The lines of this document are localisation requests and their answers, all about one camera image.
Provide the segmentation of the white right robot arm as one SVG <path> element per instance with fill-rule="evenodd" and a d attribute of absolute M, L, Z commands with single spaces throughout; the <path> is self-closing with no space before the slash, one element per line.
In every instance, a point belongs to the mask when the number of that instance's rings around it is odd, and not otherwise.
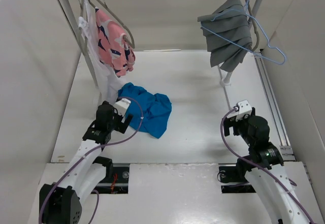
<path fill-rule="evenodd" d="M 237 153 L 235 166 L 219 168 L 220 181 L 232 187 L 248 183 L 263 203 L 271 223 L 313 223 L 288 178 L 282 154 L 270 142 L 268 121 L 247 100 L 238 102 L 221 120 L 221 137 L 240 136 L 248 155 Z"/>

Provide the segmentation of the blue t shirt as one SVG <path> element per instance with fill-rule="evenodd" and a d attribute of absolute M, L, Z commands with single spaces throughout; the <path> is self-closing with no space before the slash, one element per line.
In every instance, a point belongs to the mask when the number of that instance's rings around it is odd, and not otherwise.
<path fill-rule="evenodd" d="M 165 133 L 172 112 L 172 103 L 165 94 L 151 94 L 143 87 L 127 83 L 118 91 L 118 96 L 131 101 L 126 112 L 133 116 L 130 127 L 157 139 Z"/>

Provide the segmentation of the light blue wire hanger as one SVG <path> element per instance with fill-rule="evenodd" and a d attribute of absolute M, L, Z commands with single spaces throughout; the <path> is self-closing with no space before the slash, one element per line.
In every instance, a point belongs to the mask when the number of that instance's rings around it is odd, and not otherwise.
<path fill-rule="evenodd" d="M 254 20 L 254 21 L 256 22 L 256 24 L 257 24 L 257 30 L 262 32 L 264 38 L 265 38 L 266 41 L 267 41 L 267 46 L 268 46 L 268 48 L 270 48 L 270 49 L 274 49 L 274 50 L 278 51 L 278 52 L 282 55 L 282 57 L 283 57 L 283 61 L 281 61 L 281 62 L 279 62 L 279 61 L 275 61 L 275 60 L 272 60 L 272 59 L 267 58 L 267 57 L 262 56 L 262 55 L 260 55 L 259 57 L 261 57 L 261 58 L 263 58 L 263 59 L 266 59 L 266 60 L 268 60 L 268 61 L 271 61 L 271 62 L 273 62 L 273 63 L 275 63 L 275 64 L 277 64 L 277 65 L 283 65 L 283 64 L 286 62 L 286 56 L 285 56 L 285 54 L 284 54 L 284 53 L 283 53 L 279 48 L 270 45 L 270 39 L 269 39 L 269 37 L 267 36 L 267 34 L 266 34 L 266 32 L 264 31 L 264 29 L 262 28 L 262 26 L 260 25 L 260 23 L 257 21 L 257 19 L 255 18 L 254 15 L 252 15 L 252 16 L 249 15 L 249 13 L 248 13 L 248 8 L 247 8 L 247 3 L 246 3 L 246 2 L 245 2 L 245 3 L 242 3 L 242 5 L 243 5 L 243 7 L 244 7 L 244 10 L 245 10 L 245 13 L 246 13 L 246 16 L 247 16 L 247 20 L 248 20 L 248 21 Z M 253 47 L 253 46 L 255 45 L 256 37 L 255 37 L 254 31 L 253 31 L 252 24 L 249 24 L 249 28 L 250 28 L 251 38 L 252 38 L 252 47 Z M 256 55 L 256 51 L 251 51 L 251 49 L 250 49 L 248 52 L 250 52 L 250 53 Z"/>

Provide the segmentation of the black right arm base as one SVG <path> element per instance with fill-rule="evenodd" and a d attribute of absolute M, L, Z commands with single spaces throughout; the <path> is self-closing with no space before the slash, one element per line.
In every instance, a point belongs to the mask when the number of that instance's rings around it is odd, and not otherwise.
<path fill-rule="evenodd" d="M 221 184 L 222 194 L 250 194 L 255 193 L 254 188 L 240 176 L 235 165 L 218 165 L 217 180 Z"/>

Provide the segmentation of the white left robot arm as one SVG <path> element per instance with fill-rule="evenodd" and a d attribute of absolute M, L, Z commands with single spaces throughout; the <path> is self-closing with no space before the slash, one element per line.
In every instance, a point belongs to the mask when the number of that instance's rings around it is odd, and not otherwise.
<path fill-rule="evenodd" d="M 83 203 L 101 181 L 113 177 L 112 160 L 102 157 L 105 147 L 111 146 L 113 131 L 125 133 L 133 116 L 127 114 L 130 98 L 120 98 L 114 104 L 99 105 L 95 120 L 87 128 L 81 144 L 61 177 L 44 184 L 39 192 L 39 223 L 78 223 Z"/>

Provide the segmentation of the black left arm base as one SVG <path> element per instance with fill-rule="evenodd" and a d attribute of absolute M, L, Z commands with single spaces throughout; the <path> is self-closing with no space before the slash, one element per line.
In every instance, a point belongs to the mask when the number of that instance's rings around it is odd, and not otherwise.
<path fill-rule="evenodd" d="M 111 177 L 104 178 L 94 188 L 99 194 L 127 194 L 130 164 L 113 164 Z"/>

